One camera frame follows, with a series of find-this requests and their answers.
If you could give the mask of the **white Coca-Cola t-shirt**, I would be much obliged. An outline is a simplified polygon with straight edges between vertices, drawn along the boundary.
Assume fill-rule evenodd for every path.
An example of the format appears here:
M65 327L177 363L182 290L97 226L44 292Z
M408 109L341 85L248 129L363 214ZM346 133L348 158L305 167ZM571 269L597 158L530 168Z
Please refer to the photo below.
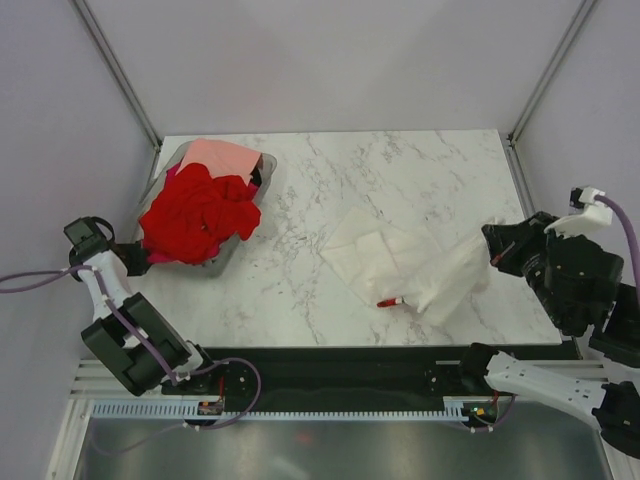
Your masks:
M320 256L366 305L404 305L434 326L489 286L490 254L479 224L442 248L427 230L401 230L353 207Z

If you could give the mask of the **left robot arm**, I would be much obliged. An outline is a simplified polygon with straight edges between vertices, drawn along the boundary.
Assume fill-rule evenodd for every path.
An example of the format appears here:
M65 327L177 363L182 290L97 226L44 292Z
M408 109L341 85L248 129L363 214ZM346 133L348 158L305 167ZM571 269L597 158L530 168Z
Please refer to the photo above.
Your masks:
M82 340L116 380L135 396L164 383L186 382L198 393L215 389L220 371L206 352L131 289L128 279L151 267L142 243L118 243L111 224L95 216L76 219L63 232L72 276L86 285L94 307Z

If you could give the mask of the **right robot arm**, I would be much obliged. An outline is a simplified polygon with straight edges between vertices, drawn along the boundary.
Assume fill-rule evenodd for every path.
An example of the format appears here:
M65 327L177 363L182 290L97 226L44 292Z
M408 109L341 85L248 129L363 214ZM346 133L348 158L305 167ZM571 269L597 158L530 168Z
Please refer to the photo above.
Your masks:
M490 263L522 278L551 323L622 367L618 382L580 380L531 366L494 346L473 343L458 367L467 392L523 396L597 431L621 453L639 456L639 295L622 281L623 260L585 235L553 230L556 217L538 212L510 225L481 228Z

